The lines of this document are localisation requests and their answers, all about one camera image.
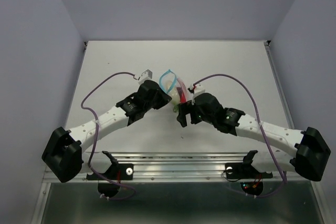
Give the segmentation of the red chili pepper toy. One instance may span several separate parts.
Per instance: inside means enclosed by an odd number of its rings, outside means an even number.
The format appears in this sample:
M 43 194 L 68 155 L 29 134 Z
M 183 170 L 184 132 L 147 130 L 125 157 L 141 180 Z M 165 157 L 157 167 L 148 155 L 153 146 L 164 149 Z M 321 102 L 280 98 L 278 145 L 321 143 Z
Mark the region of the red chili pepper toy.
M 185 103 L 186 102 L 186 97 L 185 97 L 183 88 L 182 87 L 177 87 L 176 89 L 177 89 L 178 94 L 180 96 L 180 103 Z

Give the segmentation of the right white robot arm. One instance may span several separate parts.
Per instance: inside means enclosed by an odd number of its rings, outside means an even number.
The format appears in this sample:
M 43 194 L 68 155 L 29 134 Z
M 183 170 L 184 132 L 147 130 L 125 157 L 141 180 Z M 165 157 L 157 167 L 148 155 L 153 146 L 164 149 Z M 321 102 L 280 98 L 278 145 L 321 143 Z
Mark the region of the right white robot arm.
M 318 130 L 293 130 L 266 122 L 244 111 L 225 108 L 209 93 L 178 105 L 177 121 L 187 126 L 206 122 L 221 133 L 256 140 L 273 147 L 272 152 L 249 151 L 239 163 L 226 164 L 228 179 L 272 178 L 273 173 L 295 172 L 301 177 L 319 182 L 322 180 L 331 150 Z

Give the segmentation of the clear zip top bag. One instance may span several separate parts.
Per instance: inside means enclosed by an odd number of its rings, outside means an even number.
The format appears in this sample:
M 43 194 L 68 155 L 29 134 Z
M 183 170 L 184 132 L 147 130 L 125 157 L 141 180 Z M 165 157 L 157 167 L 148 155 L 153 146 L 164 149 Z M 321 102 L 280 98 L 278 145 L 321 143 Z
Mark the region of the clear zip top bag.
M 174 113 L 179 111 L 179 104 L 189 100 L 189 92 L 183 80 L 171 69 L 163 73 L 159 78 L 160 88 L 169 95 L 172 100 L 172 110 Z

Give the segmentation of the white radish toy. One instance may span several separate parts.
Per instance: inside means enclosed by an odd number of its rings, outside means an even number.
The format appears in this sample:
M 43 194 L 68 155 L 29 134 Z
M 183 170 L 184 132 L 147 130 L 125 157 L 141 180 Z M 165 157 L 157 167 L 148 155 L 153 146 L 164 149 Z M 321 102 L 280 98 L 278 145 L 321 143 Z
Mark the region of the white radish toy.
M 173 76 L 163 77 L 162 84 L 165 91 L 167 91 L 167 94 L 172 98 L 170 101 L 170 105 L 172 107 L 172 110 L 174 113 L 178 112 L 178 104 L 180 103 L 180 96 L 177 91 L 178 82 L 174 82 Z

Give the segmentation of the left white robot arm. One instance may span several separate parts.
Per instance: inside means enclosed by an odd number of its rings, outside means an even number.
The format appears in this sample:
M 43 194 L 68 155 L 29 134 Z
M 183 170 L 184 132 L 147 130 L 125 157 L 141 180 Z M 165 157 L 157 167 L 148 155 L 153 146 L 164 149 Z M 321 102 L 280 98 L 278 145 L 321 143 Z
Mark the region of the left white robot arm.
M 145 80 L 137 92 L 94 120 L 69 130 L 56 128 L 41 158 L 60 182 L 68 182 L 82 173 L 85 163 L 89 163 L 82 157 L 89 147 L 110 133 L 142 119 L 147 111 L 166 106 L 171 100 L 156 82 Z

